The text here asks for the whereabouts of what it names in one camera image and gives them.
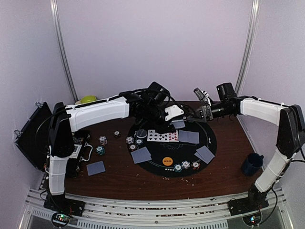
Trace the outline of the blue backed card deck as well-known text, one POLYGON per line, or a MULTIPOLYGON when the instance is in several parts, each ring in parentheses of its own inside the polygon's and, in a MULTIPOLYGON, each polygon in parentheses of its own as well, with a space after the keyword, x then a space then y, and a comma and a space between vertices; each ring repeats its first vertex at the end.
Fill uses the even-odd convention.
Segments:
POLYGON ((176 130, 185 128, 185 121, 184 120, 172 121, 171 124, 174 126, 174 128, 176 130))

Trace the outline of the clear dealer button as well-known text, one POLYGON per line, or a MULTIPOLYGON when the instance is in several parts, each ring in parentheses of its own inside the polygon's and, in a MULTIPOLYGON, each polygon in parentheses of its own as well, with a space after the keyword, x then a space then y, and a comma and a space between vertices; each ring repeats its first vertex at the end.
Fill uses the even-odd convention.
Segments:
POLYGON ((144 130, 144 129, 139 129, 137 132, 136 132, 136 137, 137 138, 140 138, 140 139, 143 139, 147 136, 147 131, 144 130))

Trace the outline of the black orange 100 chip stack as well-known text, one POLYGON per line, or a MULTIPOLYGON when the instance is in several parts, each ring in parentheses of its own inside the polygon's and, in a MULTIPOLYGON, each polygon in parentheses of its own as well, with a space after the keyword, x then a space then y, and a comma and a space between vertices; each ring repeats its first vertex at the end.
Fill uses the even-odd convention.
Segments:
POLYGON ((120 131, 115 131, 113 133, 113 135, 114 135, 115 138, 119 138, 121 136, 121 133, 120 133, 120 131))

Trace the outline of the blue white chip bottom mat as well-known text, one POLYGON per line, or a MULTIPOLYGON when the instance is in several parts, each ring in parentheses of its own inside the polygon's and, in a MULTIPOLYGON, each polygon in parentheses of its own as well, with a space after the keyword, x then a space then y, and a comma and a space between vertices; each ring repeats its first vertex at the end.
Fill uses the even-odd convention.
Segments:
POLYGON ((188 169, 191 166, 191 163, 185 160, 181 163, 181 166, 183 169, 188 169))

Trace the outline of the orange chip bottom mat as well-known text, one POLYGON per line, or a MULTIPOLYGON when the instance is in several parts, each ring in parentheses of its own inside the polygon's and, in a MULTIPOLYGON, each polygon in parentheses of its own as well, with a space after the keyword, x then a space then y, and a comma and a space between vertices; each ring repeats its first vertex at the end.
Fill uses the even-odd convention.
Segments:
POLYGON ((192 169, 193 170, 198 170, 200 168, 200 163, 199 162, 192 162, 192 169))

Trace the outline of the orange big blind button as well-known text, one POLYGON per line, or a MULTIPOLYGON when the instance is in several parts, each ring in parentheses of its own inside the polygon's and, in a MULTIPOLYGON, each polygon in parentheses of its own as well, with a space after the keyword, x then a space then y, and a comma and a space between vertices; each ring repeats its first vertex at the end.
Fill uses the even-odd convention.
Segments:
POLYGON ((165 166, 171 166, 172 164, 173 164, 173 159, 171 158, 171 157, 164 157, 163 159, 162 159, 162 163, 163 163, 163 165, 165 165, 165 166))

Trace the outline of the green chip bottom mat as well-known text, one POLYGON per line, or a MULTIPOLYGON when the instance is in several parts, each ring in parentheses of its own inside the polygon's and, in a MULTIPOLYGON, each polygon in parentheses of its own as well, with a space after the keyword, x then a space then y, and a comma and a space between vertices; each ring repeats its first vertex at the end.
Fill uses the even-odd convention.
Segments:
POLYGON ((181 172, 183 168, 180 164, 176 164, 174 165, 173 169, 175 172, 181 172))

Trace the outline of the blue white 10 chip stack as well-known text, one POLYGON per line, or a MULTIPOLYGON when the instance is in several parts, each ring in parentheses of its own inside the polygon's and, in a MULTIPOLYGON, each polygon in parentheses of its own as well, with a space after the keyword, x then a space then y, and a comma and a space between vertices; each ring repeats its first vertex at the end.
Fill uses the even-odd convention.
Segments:
POLYGON ((100 136, 99 137, 99 142, 100 142, 100 144, 102 145, 102 146, 105 146, 105 145, 107 145, 107 143, 108 143, 108 139, 107 139, 107 137, 106 136, 100 136))

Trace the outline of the green blue 50 chip stack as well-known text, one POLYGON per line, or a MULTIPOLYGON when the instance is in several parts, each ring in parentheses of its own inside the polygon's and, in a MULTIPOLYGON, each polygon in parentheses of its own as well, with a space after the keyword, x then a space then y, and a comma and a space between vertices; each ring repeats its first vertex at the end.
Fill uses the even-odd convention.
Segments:
POLYGON ((105 154, 105 148, 103 146, 98 146, 96 148, 96 152, 97 152, 98 155, 102 156, 102 155, 105 154))

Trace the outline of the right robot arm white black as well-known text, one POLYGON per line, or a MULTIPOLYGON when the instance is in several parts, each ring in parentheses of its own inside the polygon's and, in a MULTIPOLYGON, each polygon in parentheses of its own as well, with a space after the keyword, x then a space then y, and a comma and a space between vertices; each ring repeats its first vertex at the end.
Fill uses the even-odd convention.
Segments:
POLYGON ((252 151, 267 164, 274 152, 277 126, 254 117, 223 117, 208 123, 217 139, 217 155, 211 165, 183 185, 185 198, 207 198, 246 192, 255 177, 246 177, 240 167, 252 151))

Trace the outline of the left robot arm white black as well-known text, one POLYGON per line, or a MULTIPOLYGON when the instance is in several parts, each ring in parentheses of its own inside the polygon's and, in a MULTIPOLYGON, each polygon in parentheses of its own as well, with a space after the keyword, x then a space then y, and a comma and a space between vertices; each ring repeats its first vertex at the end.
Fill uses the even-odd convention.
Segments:
POLYGON ((174 101, 166 106, 164 100, 173 101, 170 92, 152 82, 148 88, 121 92, 110 98, 84 104, 57 103, 53 113, 46 118, 48 129, 48 196, 50 204, 58 212, 64 212, 69 204, 65 198, 65 177, 68 160, 75 151, 76 139, 84 137, 87 143, 90 131, 87 127, 115 119, 134 117, 152 122, 159 132, 175 130, 171 121, 186 115, 181 104, 174 101))

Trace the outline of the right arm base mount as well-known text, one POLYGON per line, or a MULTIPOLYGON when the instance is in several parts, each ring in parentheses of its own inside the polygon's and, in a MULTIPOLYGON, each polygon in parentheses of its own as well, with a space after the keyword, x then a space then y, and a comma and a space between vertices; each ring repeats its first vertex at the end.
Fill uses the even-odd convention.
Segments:
POLYGON ((228 208, 231 216, 257 211, 269 206, 266 200, 268 192, 260 192, 256 187, 248 190, 247 197, 231 199, 228 201, 228 208))

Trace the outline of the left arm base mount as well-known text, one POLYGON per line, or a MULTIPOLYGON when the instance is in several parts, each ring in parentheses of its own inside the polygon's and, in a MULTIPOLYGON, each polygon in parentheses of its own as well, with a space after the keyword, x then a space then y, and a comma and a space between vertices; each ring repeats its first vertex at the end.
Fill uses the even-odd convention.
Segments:
POLYGON ((83 201, 69 199, 65 197, 65 193, 61 195, 52 195, 47 190, 47 197, 44 201, 45 208, 64 213, 69 216, 81 217, 84 212, 85 203, 83 201))

